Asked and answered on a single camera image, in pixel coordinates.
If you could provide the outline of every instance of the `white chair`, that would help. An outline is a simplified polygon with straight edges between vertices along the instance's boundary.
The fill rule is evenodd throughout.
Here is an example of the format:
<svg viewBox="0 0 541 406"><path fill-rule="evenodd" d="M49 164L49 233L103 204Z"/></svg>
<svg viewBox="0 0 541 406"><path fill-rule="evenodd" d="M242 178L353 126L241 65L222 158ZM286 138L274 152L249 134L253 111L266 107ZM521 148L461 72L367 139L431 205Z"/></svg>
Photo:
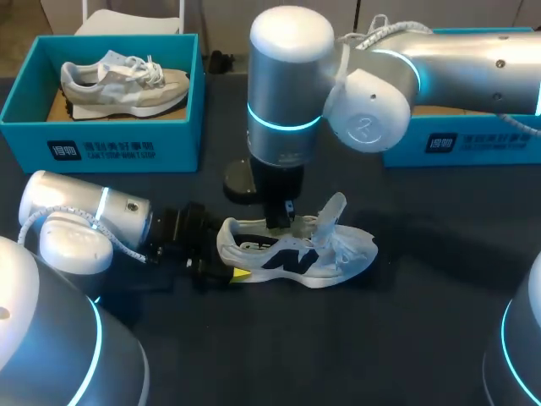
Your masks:
<svg viewBox="0 0 541 406"><path fill-rule="evenodd" d="M179 16L170 19L151 19L101 9L88 16L88 0L83 3L83 24L75 32L77 36L115 35L168 35L184 32L184 0L178 1Z"/></svg>

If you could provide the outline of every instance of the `gray sneaker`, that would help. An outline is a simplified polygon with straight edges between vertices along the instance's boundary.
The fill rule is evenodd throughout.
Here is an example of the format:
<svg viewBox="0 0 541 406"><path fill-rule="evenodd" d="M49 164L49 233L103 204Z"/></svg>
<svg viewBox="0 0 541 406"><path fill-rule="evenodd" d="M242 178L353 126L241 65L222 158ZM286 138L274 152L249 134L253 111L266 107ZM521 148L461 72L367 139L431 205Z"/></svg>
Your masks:
<svg viewBox="0 0 541 406"><path fill-rule="evenodd" d="M182 70L162 69L150 56L146 62L113 51L93 65L66 62L60 81L74 105L74 119L159 115L180 103L189 90Z"/></svg>

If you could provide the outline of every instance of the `shoe sole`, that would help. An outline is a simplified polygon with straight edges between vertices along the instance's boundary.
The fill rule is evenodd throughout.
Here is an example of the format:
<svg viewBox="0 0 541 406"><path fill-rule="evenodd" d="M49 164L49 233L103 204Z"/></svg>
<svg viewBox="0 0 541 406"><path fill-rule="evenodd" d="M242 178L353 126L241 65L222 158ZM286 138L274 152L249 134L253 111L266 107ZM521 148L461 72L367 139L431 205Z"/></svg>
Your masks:
<svg viewBox="0 0 541 406"><path fill-rule="evenodd" d="M377 257L377 253L374 256L374 258L368 262L365 267L360 266L358 268L358 272L352 272L348 273L347 275L341 275L339 277L306 277L304 275L295 273L295 272L288 272L284 271L282 269L257 269L257 270L251 270L248 271L251 272L251 276L243 279L242 281L238 281L238 283L262 283L267 282L272 279L291 279L295 282L302 283L302 285L312 288L312 289L318 289L318 288L327 288L332 285L337 285L338 283L345 282L347 279L351 279L352 277L356 277L358 274L366 271L370 265L375 261Z"/></svg>
<svg viewBox="0 0 541 406"><path fill-rule="evenodd" d="M72 118L74 120L91 120L95 118L104 118L113 114L128 114L137 118L151 118L163 114L166 110L180 104L188 92L183 95L168 101L160 106L154 107L134 107L134 106L119 106L114 104L109 105L73 105Z"/></svg>

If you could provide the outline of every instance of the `floor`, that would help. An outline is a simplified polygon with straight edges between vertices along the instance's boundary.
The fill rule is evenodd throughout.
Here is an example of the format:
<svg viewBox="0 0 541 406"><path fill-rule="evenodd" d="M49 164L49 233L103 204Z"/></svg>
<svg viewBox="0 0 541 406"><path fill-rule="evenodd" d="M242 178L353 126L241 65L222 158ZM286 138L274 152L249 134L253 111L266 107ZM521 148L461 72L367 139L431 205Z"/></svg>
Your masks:
<svg viewBox="0 0 541 406"><path fill-rule="evenodd" d="M40 0L0 0L0 78L16 76L36 36L51 33Z"/></svg>

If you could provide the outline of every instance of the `new balance logo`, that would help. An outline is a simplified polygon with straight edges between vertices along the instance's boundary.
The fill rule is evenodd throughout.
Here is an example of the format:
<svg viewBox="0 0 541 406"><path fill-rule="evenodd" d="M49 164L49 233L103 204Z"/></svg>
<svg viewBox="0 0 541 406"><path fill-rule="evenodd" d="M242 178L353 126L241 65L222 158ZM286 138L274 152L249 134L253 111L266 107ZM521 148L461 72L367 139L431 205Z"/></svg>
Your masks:
<svg viewBox="0 0 541 406"><path fill-rule="evenodd" d="M283 266L284 271L295 272L303 275L318 260L319 257L320 256L317 252L315 252L315 250L310 250L299 261L297 250L282 250L270 258L262 267L263 269L276 269Z"/></svg>

